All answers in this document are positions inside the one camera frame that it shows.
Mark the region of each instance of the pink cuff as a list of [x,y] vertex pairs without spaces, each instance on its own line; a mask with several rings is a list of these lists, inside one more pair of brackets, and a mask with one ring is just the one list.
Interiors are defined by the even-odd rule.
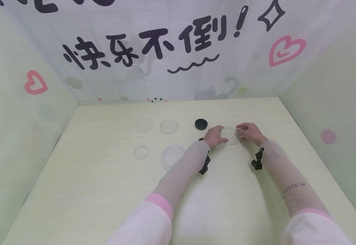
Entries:
[[302,213],[319,214],[319,215],[324,216],[332,221],[335,221],[329,214],[325,213],[324,211],[318,210],[318,209],[302,209],[302,210],[297,211],[294,215],[292,215],[292,217],[294,217],[298,214],[302,214]]
[[160,208],[163,209],[164,212],[170,217],[170,220],[172,221],[172,218],[174,217],[174,211],[172,210],[171,205],[168,203],[168,201],[162,197],[159,194],[152,193],[150,194],[145,201],[150,201],[159,206]]

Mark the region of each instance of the pink heart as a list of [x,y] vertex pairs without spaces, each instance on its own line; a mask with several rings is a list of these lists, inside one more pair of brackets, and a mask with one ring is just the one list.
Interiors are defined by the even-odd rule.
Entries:
[[[284,45],[284,49],[288,49],[289,47],[298,44],[299,45],[299,49],[291,56],[286,57],[282,60],[279,60],[277,62],[274,61],[274,53],[275,53],[275,49],[277,47],[278,44],[280,44],[281,42],[285,41],[285,45]],[[304,39],[295,39],[292,40],[291,36],[283,36],[281,37],[279,40],[277,40],[271,47],[270,51],[269,51],[269,65],[270,67],[276,66],[276,65],[280,65],[283,64],[287,61],[293,60],[295,59],[306,47],[306,41]],[[280,52],[277,52],[276,56],[281,58],[284,57],[286,55],[289,55],[289,52],[286,52],[284,54],[281,54]]]
[[[33,77],[36,77],[39,80],[39,83],[42,85],[41,88],[31,89],[31,86],[36,84]],[[27,93],[29,93],[30,95],[39,95],[39,94],[42,94],[47,91],[48,88],[47,88],[46,82],[44,82],[44,79],[38,72],[36,72],[34,70],[30,70],[27,73],[27,78],[28,78],[28,81],[25,83],[24,88],[25,88],[25,91],[27,91]]]

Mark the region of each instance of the green dot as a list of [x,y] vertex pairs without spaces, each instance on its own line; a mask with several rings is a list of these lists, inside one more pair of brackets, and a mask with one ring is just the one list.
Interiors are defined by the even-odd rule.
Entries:
[[242,87],[242,88],[238,89],[238,95],[243,95],[246,92],[247,92],[247,88],[246,87]]
[[84,85],[82,84],[82,81],[75,77],[67,77],[66,82],[67,82],[67,84],[70,85],[70,87],[73,87],[76,89],[82,89],[84,87]]

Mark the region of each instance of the black clip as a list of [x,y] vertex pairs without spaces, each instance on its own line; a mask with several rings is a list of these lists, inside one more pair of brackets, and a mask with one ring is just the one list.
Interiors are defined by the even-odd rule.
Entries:
[[204,166],[198,172],[201,173],[202,175],[204,175],[204,173],[206,173],[206,171],[208,171],[208,164],[209,164],[210,161],[211,161],[211,158],[209,156],[206,156]]
[[261,148],[260,151],[256,154],[257,160],[253,160],[252,161],[252,166],[253,166],[253,168],[255,170],[261,170],[262,169],[261,159],[262,159],[263,151],[264,151],[264,148]]

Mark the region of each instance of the pink dot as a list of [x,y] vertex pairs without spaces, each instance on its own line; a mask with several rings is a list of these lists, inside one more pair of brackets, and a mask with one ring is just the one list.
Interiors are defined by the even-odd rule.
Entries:
[[321,140],[327,145],[332,145],[336,142],[337,136],[336,133],[330,129],[324,129],[321,132]]

